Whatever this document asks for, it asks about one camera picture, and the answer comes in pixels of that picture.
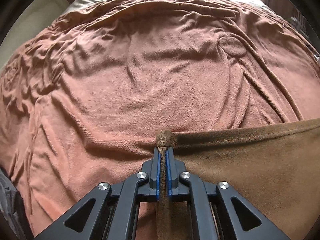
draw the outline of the triangular cutout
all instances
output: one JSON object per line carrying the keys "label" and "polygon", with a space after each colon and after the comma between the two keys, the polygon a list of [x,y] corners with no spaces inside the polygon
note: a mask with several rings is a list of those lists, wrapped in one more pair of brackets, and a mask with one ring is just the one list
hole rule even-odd
{"label": "triangular cutout", "polygon": [[85,223],[87,222],[89,215],[96,200],[91,198],[85,203],[73,216],[68,218],[64,225],[78,233],[81,233],[84,229]]}
{"label": "triangular cutout", "polygon": [[239,199],[231,198],[233,207],[236,210],[243,231],[249,231],[261,225],[261,220],[257,218]]}

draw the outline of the silver screw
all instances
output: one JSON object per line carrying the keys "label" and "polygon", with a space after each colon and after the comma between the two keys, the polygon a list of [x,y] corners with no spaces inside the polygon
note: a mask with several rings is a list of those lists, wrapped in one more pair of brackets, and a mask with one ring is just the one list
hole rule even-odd
{"label": "silver screw", "polygon": [[102,182],[99,184],[98,188],[101,190],[106,190],[109,187],[109,184],[106,182]]}
{"label": "silver screw", "polygon": [[147,174],[145,172],[143,172],[143,171],[140,171],[140,172],[137,173],[137,177],[139,179],[144,179],[146,176],[147,176]]}
{"label": "silver screw", "polygon": [[222,189],[227,189],[229,187],[229,183],[225,181],[219,182],[219,187]]}
{"label": "silver screw", "polygon": [[189,179],[191,176],[190,172],[184,171],[181,173],[181,177],[183,177],[184,179]]}

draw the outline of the pink blanket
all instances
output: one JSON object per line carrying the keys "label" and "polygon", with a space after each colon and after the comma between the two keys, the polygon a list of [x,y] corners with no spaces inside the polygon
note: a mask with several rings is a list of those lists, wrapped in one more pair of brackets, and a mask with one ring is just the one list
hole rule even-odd
{"label": "pink blanket", "polygon": [[[33,233],[101,181],[137,172],[159,130],[320,117],[320,68],[287,22],[249,5],[111,0],[59,17],[1,73],[0,165]],[[137,239],[156,239],[155,209]]]}

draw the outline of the blanket wrinkle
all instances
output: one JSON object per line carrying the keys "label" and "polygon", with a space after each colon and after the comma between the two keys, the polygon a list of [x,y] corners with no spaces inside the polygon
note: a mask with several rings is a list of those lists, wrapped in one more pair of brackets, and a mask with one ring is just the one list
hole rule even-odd
{"label": "blanket wrinkle", "polygon": [[[110,0],[60,16],[0,75],[0,166],[34,235],[98,183],[138,172],[156,131],[319,118],[307,45],[286,21],[226,0]],[[137,239],[158,238],[156,210],[141,205]]]}

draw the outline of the fleece blanket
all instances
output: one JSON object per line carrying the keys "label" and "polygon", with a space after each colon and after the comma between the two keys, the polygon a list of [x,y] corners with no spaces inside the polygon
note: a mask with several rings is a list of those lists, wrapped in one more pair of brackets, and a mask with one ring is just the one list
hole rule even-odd
{"label": "fleece blanket", "polygon": [[[34,235],[139,171],[157,131],[320,117],[312,49],[275,15],[223,0],[110,0],[59,17],[0,77],[0,165]],[[137,239],[157,239],[154,204]]]}

